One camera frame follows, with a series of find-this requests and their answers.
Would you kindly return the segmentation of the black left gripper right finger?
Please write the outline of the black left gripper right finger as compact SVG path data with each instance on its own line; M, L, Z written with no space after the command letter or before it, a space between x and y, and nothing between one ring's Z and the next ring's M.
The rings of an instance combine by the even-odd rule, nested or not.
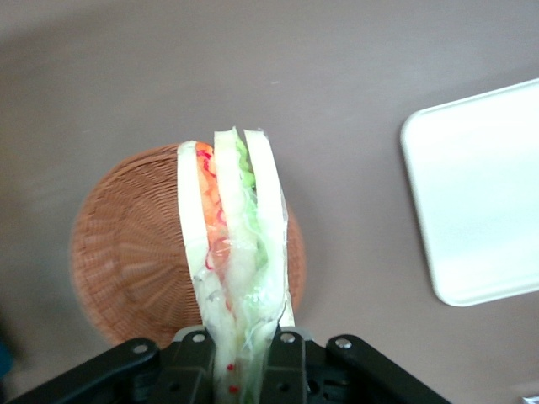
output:
M307 342L312 334L301 327L279 328L263 367L260 403L308 403Z

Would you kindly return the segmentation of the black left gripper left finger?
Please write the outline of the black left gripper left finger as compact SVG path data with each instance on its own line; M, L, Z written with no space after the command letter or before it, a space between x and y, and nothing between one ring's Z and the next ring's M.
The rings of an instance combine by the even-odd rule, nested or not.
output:
M212 403L216 347L203 326L181 329L162 351L165 403Z

